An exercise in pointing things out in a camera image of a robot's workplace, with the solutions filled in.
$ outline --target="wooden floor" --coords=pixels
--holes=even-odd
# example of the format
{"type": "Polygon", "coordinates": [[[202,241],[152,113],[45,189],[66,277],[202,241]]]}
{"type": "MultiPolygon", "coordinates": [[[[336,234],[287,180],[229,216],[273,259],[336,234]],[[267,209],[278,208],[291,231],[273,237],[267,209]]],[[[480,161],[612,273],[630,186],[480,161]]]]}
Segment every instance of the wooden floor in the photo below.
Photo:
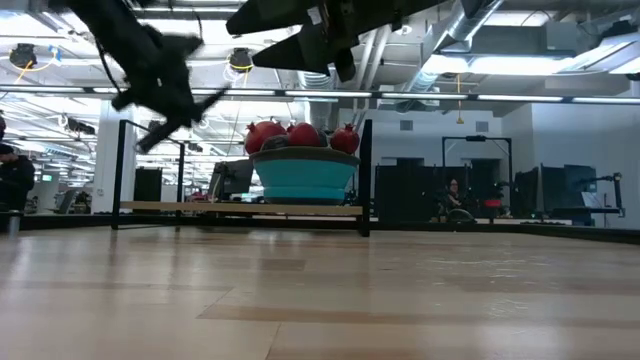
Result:
{"type": "Polygon", "coordinates": [[[146,228],[0,240],[0,359],[640,359],[640,248],[146,228]]]}

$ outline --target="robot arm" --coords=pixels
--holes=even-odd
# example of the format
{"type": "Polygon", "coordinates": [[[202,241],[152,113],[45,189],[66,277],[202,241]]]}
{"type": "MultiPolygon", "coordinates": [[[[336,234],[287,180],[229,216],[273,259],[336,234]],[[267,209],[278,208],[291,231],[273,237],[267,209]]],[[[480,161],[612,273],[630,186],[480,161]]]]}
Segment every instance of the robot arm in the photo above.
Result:
{"type": "MultiPolygon", "coordinates": [[[[124,70],[130,86],[112,100],[116,110],[137,104],[167,118],[164,125],[138,143],[138,150],[147,153],[180,126],[190,127],[193,121],[200,121],[226,88],[196,103],[186,58],[203,45],[202,39],[164,35],[149,25],[141,25],[124,1],[50,0],[49,5],[73,11],[94,35],[101,54],[111,55],[124,70]]],[[[153,2],[137,0],[140,6],[153,2]]]]}

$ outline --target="red pomegranate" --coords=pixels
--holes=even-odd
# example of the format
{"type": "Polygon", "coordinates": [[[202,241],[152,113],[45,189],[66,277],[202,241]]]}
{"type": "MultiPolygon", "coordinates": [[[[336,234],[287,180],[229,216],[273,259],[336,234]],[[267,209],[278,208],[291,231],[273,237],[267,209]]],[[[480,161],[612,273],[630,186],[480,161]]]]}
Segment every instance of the red pomegranate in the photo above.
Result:
{"type": "Polygon", "coordinates": [[[352,155],[360,146],[360,135],[353,131],[353,124],[336,130],[331,137],[331,148],[352,155]]]}
{"type": "Polygon", "coordinates": [[[289,145],[291,146],[320,146],[318,131],[311,124],[300,123],[291,129],[289,133],[289,145]]]}
{"type": "Polygon", "coordinates": [[[271,121],[262,121],[258,124],[251,123],[247,126],[249,133],[244,140],[244,149],[247,154],[253,154],[260,151],[264,142],[276,135],[286,135],[287,131],[279,124],[271,121]]]}

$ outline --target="pomegranate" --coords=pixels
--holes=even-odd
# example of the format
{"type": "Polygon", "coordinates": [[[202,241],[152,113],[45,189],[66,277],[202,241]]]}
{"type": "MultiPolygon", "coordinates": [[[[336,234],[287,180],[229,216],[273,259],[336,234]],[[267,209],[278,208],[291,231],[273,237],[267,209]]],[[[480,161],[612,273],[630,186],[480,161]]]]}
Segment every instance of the pomegranate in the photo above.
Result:
{"type": "Polygon", "coordinates": [[[352,155],[360,146],[360,135],[353,131],[353,124],[336,130],[331,137],[331,148],[352,155]]]}
{"type": "Polygon", "coordinates": [[[289,133],[289,145],[320,146],[318,131],[310,124],[300,123],[291,129],[289,133]]]}
{"type": "Polygon", "coordinates": [[[244,140],[244,149],[247,154],[253,154],[260,151],[264,142],[276,135],[286,135],[287,131],[280,125],[271,121],[262,121],[258,124],[251,123],[247,126],[249,133],[244,140]]]}

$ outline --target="teal bowl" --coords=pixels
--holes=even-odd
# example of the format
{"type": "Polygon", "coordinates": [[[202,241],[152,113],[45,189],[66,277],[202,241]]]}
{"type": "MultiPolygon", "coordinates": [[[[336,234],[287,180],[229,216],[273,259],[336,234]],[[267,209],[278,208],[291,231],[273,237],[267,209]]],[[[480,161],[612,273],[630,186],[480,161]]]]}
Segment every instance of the teal bowl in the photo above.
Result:
{"type": "Polygon", "coordinates": [[[355,156],[315,147],[265,150],[251,159],[271,204],[340,205],[360,164],[355,156]]]}

